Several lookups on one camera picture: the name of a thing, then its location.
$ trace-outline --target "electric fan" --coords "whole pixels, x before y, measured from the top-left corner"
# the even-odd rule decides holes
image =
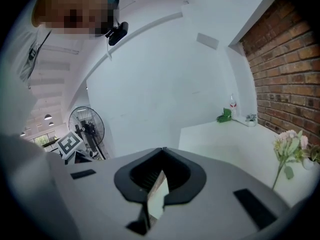
[[[100,116],[92,108],[80,106],[72,111],[69,118],[69,130],[75,131],[83,139],[87,149],[91,149],[93,153],[98,149],[103,159],[106,159],[99,146],[105,136],[105,126]]]

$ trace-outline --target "flower bouquet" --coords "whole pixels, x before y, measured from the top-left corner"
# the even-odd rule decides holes
[[[272,189],[275,188],[283,167],[288,180],[294,177],[294,171],[287,164],[301,162],[305,157],[304,150],[307,149],[307,146],[308,138],[302,135],[302,130],[299,133],[294,130],[288,130],[279,134],[274,142],[274,152],[279,161],[279,167]]]

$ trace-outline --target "black strip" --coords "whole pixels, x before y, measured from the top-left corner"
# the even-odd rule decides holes
[[[83,177],[87,177],[90,176],[92,174],[96,174],[96,172],[92,169],[89,170],[83,170],[83,171],[79,171],[79,172],[75,172],[75,173],[70,173],[72,179],[77,180]]]
[[[276,217],[248,190],[233,192],[260,230],[276,221]]]

